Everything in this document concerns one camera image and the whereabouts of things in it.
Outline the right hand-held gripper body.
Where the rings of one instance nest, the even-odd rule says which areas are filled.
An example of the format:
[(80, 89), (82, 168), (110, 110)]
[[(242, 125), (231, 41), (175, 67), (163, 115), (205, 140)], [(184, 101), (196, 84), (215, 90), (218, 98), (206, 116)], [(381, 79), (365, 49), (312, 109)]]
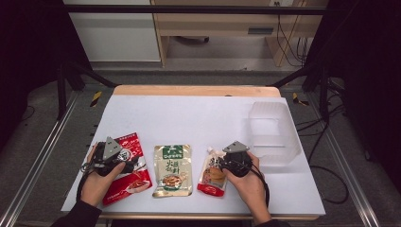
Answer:
[(237, 177), (246, 176), (252, 168), (253, 161), (248, 154), (250, 148), (239, 141), (234, 141), (232, 144), (223, 149), (225, 155), (225, 163), (229, 171)]

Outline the black curtain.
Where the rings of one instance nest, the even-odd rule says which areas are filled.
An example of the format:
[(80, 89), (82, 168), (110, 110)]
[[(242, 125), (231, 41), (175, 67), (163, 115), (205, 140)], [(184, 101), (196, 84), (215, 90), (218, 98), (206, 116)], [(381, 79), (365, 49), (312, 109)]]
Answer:
[(401, 193), (401, 0), (328, 0), (307, 63), (344, 81), (367, 149)]
[(0, 149), (66, 62), (91, 67), (63, 0), (0, 0)]

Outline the black stand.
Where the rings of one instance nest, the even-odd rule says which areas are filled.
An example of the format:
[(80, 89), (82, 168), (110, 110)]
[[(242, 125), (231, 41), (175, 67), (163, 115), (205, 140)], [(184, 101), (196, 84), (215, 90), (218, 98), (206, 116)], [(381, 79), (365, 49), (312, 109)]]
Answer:
[(66, 61), (61, 64), (57, 71), (57, 86), (58, 86), (58, 101), (59, 101), (59, 113), (57, 119), (60, 120), (66, 114), (67, 100), (65, 82), (68, 82), (74, 91), (82, 91), (85, 87), (85, 83), (81, 78), (82, 75), (89, 76), (101, 84), (115, 88), (117, 83), (114, 83), (108, 79), (103, 78), (101, 75), (84, 67), (77, 62)]
[(321, 114), (323, 120), (328, 123), (329, 112), (327, 104), (327, 91), (329, 77), (328, 71), (322, 63), (313, 61), (312, 63), (291, 73), (289, 76), (274, 82), (270, 85), (270, 87), (280, 88), (301, 76), (306, 76), (306, 79), (302, 85), (302, 88), (305, 92), (312, 92), (317, 86), (320, 86), (319, 113)]

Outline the white paper sheet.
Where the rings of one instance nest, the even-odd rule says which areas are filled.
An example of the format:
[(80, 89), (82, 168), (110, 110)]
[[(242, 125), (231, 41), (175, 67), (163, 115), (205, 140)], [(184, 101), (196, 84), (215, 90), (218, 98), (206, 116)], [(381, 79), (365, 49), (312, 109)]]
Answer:
[[(252, 150), (249, 112), (258, 101), (286, 102), (282, 97), (115, 95), (104, 110), (94, 139), (100, 142), (108, 136), (136, 132), (149, 165), (156, 146), (189, 145), (192, 176), (198, 179), (209, 147), (222, 149), (239, 141)], [(288, 165), (260, 164), (260, 169), (270, 188), (269, 209), (275, 217), (324, 215), (302, 145)]]

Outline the white and red spout pouch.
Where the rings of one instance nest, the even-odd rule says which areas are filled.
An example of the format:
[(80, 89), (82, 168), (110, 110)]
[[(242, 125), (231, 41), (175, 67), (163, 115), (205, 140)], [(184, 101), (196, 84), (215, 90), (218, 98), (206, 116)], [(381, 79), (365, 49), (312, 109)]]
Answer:
[(220, 168), (220, 162), (225, 153), (211, 147), (207, 149), (207, 152), (208, 155), (206, 156), (202, 166), (197, 189), (206, 195), (223, 197), (225, 194), (227, 178)]

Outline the person's right hand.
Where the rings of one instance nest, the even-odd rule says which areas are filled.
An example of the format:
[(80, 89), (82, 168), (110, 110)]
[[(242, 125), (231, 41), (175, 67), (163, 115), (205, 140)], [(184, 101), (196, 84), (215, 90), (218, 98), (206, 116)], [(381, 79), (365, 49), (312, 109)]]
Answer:
[(234, 185), (250, 212), (255, 208), (266, 207), (268, 209), (265, 186), (255, 173), (250, 171), (246, 176), (238, 178), (228, 169), (223, 169), (223, 172), (228, 181)]

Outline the person's left hand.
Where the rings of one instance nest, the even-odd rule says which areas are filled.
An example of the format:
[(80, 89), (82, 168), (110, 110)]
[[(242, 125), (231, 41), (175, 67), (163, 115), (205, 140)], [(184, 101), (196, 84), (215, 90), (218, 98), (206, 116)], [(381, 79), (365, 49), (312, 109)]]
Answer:
[(89, 205), (98, 207), (125, 165), (125, 163), (118, 164), (107, 176), (100, 176), (96, 172), (90, 173), (81, 189), (80, 199)]

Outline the yellow-handled tool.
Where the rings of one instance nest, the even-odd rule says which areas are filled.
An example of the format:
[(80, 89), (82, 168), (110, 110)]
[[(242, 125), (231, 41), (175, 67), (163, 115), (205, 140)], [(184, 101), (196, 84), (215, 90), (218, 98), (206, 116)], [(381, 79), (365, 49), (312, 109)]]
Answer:
[(295, 103), (295, 104), (300, 104), (300, 105), (303, 105), (303, 106), (309, 106), (309, 102), (300, 100), (298, 98), (297, 93), (292, 93), (292, 100), (293, 100), (293, 103)]
[(91, 101), (91, 103), (90, 103), (90, 107), (95, 107), (95, 106), (96, 106), (96, 104), (98, 103), (98, 101), (99, 101), (101, 95), (102, 95), (102, 92), (101, 92), (101, 91), (96, 91), (96, 92), (95, 92), (95, 94), (94, 94), (94, 96), (93, 96), (93, 98), (92, 98), (92, 101)]

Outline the clear plastic container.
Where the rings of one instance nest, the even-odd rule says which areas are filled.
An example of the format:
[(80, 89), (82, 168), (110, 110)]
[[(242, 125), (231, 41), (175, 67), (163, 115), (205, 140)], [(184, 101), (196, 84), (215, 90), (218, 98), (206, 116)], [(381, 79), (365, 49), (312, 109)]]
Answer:
[(285, 166), (301, 151), (286, 102), (254, 102), (249, 112), (252, 152), (264, 166)]

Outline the red sauce packet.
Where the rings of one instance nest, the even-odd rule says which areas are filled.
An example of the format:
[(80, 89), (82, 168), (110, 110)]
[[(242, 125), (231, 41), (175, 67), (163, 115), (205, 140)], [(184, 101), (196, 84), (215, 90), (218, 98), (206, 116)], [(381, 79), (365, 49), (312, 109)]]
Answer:
[(121, 201), (131, 194), (136, 194), (152, 187), (148, 173), (148, 166), (137, 133), (131, 133), (115, 139), (128, 153), (128, 160), (139, 156), (138, 163), (132, 173), (124, 173), (124, 170), (115, 178), (109, 187), (102, 203), (104, 206)]

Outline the yellow-handled tool right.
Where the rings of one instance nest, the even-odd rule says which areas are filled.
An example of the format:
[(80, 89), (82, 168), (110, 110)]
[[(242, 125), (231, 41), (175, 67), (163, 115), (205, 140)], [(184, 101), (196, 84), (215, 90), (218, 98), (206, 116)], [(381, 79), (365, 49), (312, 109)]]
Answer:
[(309, 106), (309, 102), (300, 100), (298, 98), (297, 93), (292, 93), (292, 100), (293, 100), (293, 103), (295, 103), (295, 104), (300, 104), (300, 105), (303, 105), (303, 106)]

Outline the yellow-handled tool left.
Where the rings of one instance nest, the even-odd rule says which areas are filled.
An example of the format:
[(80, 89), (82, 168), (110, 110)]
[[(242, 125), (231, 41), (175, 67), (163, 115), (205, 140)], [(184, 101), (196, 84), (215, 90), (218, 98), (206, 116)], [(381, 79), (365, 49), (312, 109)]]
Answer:
[(101, 92), (101, 91), (96, 91), (96, 92), (95, 92), (95, 94), (94, 94), (94, 96), (93, 96), (93, 98), (92, 98), (92, 101), (91, 101), (91, 103), (90, 103), (90, 107), (95, 107), (95, 106), (96, 106), (96, 104), (98, 103), (98, 101), (99, 101), (101, 95), (102, 95), (102, 92)]

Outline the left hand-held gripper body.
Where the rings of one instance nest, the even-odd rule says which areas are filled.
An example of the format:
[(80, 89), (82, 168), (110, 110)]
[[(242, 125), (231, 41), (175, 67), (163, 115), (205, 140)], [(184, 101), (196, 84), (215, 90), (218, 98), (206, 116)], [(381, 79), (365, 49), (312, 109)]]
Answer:
[(95, 171), (100, 176), (108, 175), (119, 163), (126, 162), (129, 156), (117, 141), (108, 136), (105, 142), (98, 142), (93, 154)]

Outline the green and beige sauce packet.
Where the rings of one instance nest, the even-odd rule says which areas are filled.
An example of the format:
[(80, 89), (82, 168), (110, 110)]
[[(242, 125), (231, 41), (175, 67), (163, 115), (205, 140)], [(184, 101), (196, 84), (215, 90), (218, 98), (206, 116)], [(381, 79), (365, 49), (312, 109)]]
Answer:
[(157, 186), (153, 198), (188, 197), (192, 194), (191, 147), (167, 145), (154, 148)]

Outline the white cabinet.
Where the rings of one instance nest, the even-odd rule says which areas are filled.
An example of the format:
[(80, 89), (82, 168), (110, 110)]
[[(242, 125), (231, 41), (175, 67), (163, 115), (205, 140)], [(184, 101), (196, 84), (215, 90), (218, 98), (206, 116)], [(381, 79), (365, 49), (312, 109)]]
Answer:
[(151, 13), (70, 13), (89, 61), (159, 61)]

